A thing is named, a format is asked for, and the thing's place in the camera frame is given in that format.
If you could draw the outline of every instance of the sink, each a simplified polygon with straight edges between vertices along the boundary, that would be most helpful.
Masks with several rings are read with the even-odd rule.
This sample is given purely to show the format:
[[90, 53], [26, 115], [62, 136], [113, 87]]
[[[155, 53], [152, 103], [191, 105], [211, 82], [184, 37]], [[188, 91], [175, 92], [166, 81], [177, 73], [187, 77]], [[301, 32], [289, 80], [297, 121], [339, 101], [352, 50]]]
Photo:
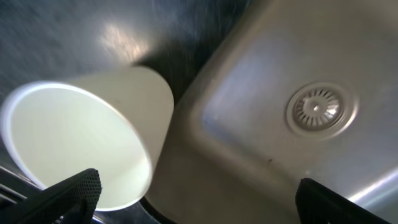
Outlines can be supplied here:
[[176, 223], [299, 223], [309, 177], [398, 222], [395, 1], [257, 1], [175, 109], [148, 202]]

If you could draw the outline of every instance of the dark granite surface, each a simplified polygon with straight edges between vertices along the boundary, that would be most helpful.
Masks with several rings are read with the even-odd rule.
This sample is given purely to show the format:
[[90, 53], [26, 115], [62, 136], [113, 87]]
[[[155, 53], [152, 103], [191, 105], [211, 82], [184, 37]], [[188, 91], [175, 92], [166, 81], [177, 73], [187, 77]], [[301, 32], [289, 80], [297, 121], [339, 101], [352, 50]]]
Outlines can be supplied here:
[[[0, 103], [27, 82], [137, 63], [164, 76], [177, 102], [250, 1], [0, 0]], [[158, 223], [141, 203], [102, 218]]]

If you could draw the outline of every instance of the white cup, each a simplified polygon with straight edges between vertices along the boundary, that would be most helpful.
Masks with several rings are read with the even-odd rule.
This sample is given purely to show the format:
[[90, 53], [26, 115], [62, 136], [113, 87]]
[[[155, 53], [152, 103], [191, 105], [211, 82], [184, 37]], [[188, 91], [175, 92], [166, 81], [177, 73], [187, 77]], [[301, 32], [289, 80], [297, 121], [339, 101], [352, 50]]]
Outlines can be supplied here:
[[134, 67], [14, 90], [1, 111], [4, 144], [19, 168], [46, 189], [87, 168], [103, 186], [97, 211], [144, 196], [174, 108], [166, 81]]

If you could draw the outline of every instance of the sink basin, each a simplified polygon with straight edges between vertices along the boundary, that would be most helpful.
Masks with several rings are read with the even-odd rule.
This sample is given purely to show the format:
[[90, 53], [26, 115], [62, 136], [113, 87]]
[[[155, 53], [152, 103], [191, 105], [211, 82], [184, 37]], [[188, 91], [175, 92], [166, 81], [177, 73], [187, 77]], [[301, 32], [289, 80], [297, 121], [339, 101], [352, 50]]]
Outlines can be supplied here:
[[146, 199], [176, 223], [298, 223], [309, 177], [398, 222], [395, 1], [257, 1], [177, 105]]

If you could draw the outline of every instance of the sink drain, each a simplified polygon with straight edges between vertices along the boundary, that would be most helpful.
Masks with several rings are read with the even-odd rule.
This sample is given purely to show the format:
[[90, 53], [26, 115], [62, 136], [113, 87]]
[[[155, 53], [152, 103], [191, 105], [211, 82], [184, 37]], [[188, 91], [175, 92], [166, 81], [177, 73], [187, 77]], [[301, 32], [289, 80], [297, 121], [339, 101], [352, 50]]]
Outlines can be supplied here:
[[290, 99], [287, 123], [297, 134], [327, 138], [344, 130], [353, 120], [357, 101], [333, 83], [313, 83]]

